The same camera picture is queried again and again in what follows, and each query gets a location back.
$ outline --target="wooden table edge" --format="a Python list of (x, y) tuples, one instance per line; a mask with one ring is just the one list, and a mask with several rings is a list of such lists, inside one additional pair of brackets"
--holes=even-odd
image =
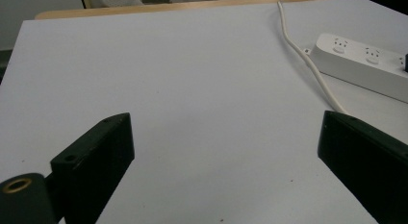
[(139, 13), (139, 12), (178, 11), (178, 10), (203, 9), (203, 8), (221, 7), (221, 6), (267, 4), (267, 3), (276, 3), (278, 1), (300, 2), (300, 1), (310, 1), (310, 0), (215, 0), (215, 1), (145, 5), (145, 6), (115, 7), (115, 8), (49, 11), (49, 12), (41, 12), (37, 14), (35, 19), (58, 19), (58, 18), (86, 17), (86, 16), (126, 14), (126, 13)]

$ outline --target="power strip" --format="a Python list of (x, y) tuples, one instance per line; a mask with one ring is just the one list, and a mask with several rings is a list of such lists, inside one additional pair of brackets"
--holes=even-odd
[(309, 56), (322, 73), (408, 103), (405, 55), (321, 34)]

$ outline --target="table surface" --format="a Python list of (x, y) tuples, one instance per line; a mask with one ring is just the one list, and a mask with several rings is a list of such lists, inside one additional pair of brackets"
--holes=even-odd
[[(146, 5), (146, 6), (135, 6), (135, 7), (116, 7), (116, 8), (102, 8), (102, 9), (52, 11), (52, 12), (39, 13), (36, 16), (36, 19), (55, 19), (55, 18), (124, 14), (124, 13), (137, 13), (137, 12), (179, 11), (179, 10), (187, 10), (187, 9), (203, 9), (203, 8), (221, 7), (221, 6), (268, 4), (268, 3), (276, 3), (277, 1), (279, 0), (216, 0), (216, 1), (202, 1), (202, 2)], [(298, 1), (309, 1), (309, 0), (280, 0), (280, 1), (298, 2)]]
[[(407, 16), (368, 0), (283, 4), (321, 33), (405, 53)], [(326, 103), (276, 4), (24, 21), (0, 86), (0, 180), (38, 172), (129, 112), (136, 158), (98, 223), (376, 223), (318, 158)], [(353, 115), (408, 143), (408, 104), (323, 76)]]

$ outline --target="power cord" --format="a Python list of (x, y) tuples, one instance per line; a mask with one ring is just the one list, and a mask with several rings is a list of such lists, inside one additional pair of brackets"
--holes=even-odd
[(306, 62), (306, 65), (312, 70), (313, 74), (315, 75), (316, 80), (318, 80), (318, 83), (321, 86), (321, 89), (323, 90), (324, 94), (326, 95), (330, 106), (336, 112), (341, 112), (341, 113), (349, 115), (349, 113), (345, 110), (345, 108), (343, 108), (343, 106), (339, 103), (339, 101), (333, 95), (330, 88), (327, 86), (324, 79), (321, 77), (320, 71), (318, 70), (316, 65), (313, 63), (313, 61), (296, 44), (294, 44), (289, 39), (287, 28), (286, 28), (286, 18), (285, 18), (285, 13), (284, 13), (284, 10), (283, 10), (283, 7), (282, 7), (282, 3), (280, 1), (278, 1), (277, 4), (278, 4), (279, 12), (280, 12), (280, 15), (281, 15), (282, 32), (283, 32), (283, 36), (285, 38), (285, 41), (289, 43), (289, 45), (294, 49), (294, 51), (300, 56), (300, 58), (303, 59), (303, 61)]

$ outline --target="socket hole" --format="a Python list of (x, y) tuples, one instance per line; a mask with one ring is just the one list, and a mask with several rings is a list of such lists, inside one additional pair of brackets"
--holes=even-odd
[(29, 186), (31, 182), (32, 182), (32, 180), (29, 179), (29, 178), (16, 179), (16, 180), (6, 184), (6, 186), (3, 187), (3, 192), (4, 193), (19, 192), (20, 190), (22, 190), (22, 189), (26, 188), (27, 186)]

